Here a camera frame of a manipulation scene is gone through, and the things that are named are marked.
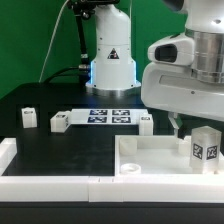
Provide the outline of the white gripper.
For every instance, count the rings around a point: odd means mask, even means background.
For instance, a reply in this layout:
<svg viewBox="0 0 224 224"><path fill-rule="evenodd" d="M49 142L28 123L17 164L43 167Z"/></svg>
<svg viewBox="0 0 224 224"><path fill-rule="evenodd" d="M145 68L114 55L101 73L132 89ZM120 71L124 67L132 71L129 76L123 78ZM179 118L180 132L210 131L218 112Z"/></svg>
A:
<svg viewBox="0 0 224 224"><path fill-rule="evenodd" d="M160 63L146 66L141 100L146 107L169 111L174 136L182 139L180 114L224 121L224 85L201 82L187 67Z"/></svg>

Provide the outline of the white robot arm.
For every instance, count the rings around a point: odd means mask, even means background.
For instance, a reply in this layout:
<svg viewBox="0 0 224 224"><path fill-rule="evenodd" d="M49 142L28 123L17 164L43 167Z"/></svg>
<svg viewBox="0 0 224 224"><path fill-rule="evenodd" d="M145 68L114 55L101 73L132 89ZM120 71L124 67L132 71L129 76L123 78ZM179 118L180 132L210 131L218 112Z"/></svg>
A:
<svg viewBox="0 0 224 224"><path fill-rule="evenodd" d="M150 63L136 80L130 22L110 3L96 7L98 53L90 91L117 94L135 87L148 108L224 121L224 0L162 0L187 16L184 31L152 39Z"/></svg>

